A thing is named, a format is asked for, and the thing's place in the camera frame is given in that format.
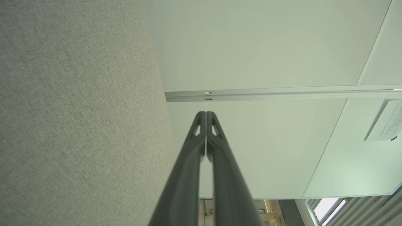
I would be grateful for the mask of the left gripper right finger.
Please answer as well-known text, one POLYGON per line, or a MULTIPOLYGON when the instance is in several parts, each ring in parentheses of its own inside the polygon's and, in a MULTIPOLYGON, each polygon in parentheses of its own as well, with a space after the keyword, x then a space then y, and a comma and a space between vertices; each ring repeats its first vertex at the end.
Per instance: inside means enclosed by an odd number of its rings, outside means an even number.
POLYGON ((206 113, 206 154, 213 166, 214 224, 262 226, 247 184, 216 114, 206 113))

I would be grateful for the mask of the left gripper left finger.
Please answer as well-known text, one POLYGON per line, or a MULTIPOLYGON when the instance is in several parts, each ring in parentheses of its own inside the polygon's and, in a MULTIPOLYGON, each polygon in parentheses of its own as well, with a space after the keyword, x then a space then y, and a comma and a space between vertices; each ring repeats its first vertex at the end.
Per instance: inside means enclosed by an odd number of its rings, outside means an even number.
POLYGON ((205 156, 206 112, 196 114, 151 217, 151 226, 196 226, 200 163, 205 156))

